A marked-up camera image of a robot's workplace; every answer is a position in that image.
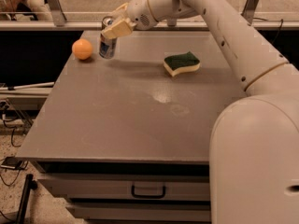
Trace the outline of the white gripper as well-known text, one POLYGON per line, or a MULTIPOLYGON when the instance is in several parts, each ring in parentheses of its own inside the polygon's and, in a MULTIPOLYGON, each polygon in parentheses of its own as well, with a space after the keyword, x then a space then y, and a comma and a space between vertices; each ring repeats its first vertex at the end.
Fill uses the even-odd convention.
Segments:
POLYGON ((115 39, 130 35, 134 28, 148 30, 158 22, 152 15, 149 0, 131 0, 117 7, 106 22, 106 27, 101 35, 106 39, 115 39))

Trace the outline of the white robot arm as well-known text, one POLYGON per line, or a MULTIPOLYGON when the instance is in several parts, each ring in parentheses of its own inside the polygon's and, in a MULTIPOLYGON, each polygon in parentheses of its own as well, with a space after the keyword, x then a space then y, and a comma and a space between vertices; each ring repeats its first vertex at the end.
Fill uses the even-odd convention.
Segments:
POLYGON ((218 116, 210 137, 212 224, 299 224, 299 72, 226 0, 131 0, 106 38, 199 15, 243 97, 218 116))

